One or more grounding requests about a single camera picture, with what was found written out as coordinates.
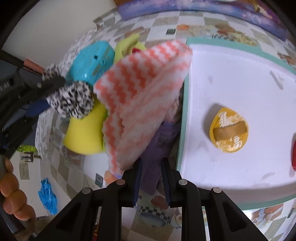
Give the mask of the person's hand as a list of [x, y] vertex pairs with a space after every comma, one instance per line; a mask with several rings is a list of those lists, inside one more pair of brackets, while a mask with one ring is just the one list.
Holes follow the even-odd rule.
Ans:
[[19, 182], [13, 174], [9, 159], [4, 159], [6, 173], [1, 178], [1, 194], [4, 196], [3, 208], [7, 214], [14, 215], [21, 221], [36, 221], [34, 209], [27, 204], [25, 193], [20, 190]]

